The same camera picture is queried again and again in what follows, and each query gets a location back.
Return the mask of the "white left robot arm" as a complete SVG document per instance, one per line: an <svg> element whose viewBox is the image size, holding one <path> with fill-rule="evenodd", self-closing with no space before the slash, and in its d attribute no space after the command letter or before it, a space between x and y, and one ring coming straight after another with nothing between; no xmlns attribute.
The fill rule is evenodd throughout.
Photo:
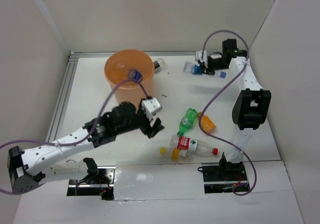
<svg viewBox="0 0 320 224"><path fill-rule="evenodd" d="M10 148L7 168L12 194L22 195L45 183L61 180L94 183L100 175L94 159L85 157L76 161L72 156L111 143L118 135L137 129L153 138L164 129L161 120L155 118L161 109L156 98L143 99L139 106L122 102L53 142L28 149Z"/></svg>

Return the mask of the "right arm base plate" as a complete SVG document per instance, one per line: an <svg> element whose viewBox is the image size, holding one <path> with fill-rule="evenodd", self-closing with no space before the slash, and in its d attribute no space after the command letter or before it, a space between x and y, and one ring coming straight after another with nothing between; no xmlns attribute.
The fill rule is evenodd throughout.
<svg viewBox="0 0 320 224"><path fill-rule="evenodd" d="M240 171L226 172L222 174L217 164L202 165L197 168L202 174L205 194L245 193L250 189L245 167Z"/></svg>

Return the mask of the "orange juice bottle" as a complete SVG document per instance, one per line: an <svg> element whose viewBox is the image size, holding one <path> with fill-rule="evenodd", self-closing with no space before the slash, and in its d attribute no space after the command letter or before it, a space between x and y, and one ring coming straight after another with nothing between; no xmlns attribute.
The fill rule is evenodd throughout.
<svg viewBox="0 0 320 224"><path fill-rule="evenodd" d="M211 121L211 119L203 115L200 121L202 129L209 134L212 134L216 130L216 125Z"/></svg>

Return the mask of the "small blue label bottle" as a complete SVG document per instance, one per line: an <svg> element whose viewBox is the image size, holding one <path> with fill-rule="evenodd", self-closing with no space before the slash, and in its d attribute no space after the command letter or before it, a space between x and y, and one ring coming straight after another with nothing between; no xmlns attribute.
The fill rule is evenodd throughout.
<svg viewBox="0 0 320 224"><path fill-rule="evenodd" d="M143 80L142 74L135 68L132 68L128 71L127 77L129 79L136 80L137 82L141 82Z"/></svg>

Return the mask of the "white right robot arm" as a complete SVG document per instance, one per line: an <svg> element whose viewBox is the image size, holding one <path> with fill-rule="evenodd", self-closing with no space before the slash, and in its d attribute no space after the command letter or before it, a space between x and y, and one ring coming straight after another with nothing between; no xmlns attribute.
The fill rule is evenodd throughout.
<svg viewBox="0 0 320 224"><path fill-rule="evenodd" d="M271 92L263 89L257 81L247 54L246 50L238 49L236 39L226 39L222 42L219 58L207 56L206 51L196 54L196 60L204 74L213 76L219 71L229 69L239 88L239 95L231 113L239 137L233 142L235 147L223 152L219 160L218 174L223 180L230 180L242 171L243 152L254 131L266 121L272 97Z"/></svg>

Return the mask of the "clear bottle yellow cap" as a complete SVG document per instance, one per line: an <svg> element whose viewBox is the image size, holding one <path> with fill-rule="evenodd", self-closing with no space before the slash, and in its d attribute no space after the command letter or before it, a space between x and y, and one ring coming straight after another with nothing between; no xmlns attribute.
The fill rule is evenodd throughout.
<svg viewBox="0 0 320 224"><path fill-rule="evenodd" d="M161 147L159 153L173 162L186 162L188 160L188 151L172 147Z"/></svg>

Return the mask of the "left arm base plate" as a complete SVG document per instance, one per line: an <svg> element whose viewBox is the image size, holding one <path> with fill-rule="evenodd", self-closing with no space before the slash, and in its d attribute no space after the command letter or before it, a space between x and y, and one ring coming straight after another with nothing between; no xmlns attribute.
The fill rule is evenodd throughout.
<svg viewBox="0 0 320 224"><path fill-rule="evenodd" d="M67 197L97 196L105 201L114 199L114 183L116 166L99 166L97 178L90 184L84 181L70 179L67 187Z"/></svg>

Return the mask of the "clear bottle blue label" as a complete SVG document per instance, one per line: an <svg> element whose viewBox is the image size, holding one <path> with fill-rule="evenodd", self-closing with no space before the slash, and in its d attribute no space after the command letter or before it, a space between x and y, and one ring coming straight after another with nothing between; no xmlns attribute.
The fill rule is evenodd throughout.
<svg viewBox="0 0 320 224"><path fill-rule="evenodd" d="M202 68L199 64L192 63L192 62L186 62L183 66L184 73L192 74L192 75L204 75L202 73ZM227 73L222 70L215 70L215 75L213 77L225 79L227 76Z"/></svg>

